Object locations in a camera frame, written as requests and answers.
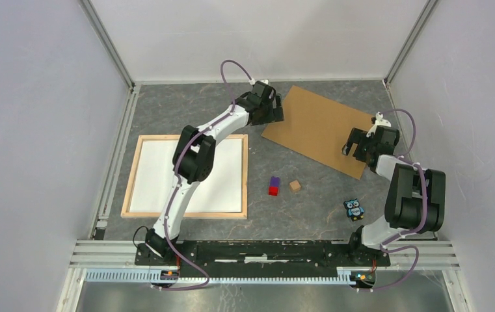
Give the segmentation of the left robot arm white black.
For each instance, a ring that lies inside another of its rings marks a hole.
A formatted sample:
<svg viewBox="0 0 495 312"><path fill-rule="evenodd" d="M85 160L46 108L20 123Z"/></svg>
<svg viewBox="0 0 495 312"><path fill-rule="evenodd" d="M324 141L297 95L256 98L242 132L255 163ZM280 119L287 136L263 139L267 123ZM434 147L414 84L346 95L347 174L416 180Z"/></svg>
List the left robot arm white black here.
<svg viewBox="0 0 495 312"><path fill-rule="evenodd" d="M284 121L282 98L267 80L250 82L252 90L233 99L224 112L197 127L183 128L172 157L172 188L165 206L145 244L160 265L171 263L176 254L181 221L198 186L214 165L217 146L234 131L248 125Z"/></svg>

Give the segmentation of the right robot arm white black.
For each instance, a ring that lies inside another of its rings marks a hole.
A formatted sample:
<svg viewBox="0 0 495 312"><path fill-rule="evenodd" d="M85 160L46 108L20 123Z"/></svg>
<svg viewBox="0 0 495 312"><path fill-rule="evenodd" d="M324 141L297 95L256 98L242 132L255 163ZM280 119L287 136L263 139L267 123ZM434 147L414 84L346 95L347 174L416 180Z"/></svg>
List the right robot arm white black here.
<svg viewBox="0 0 495 312"><path fill-rule="evenodd" d="M352 155L390 183L382 216L349 239L347 257L355 265L366 264L374 250L409 235L436 232L444 223L446 174L395 156L399 139L399 130L387 126L353 128L342 147L344 156Z"/></svg>

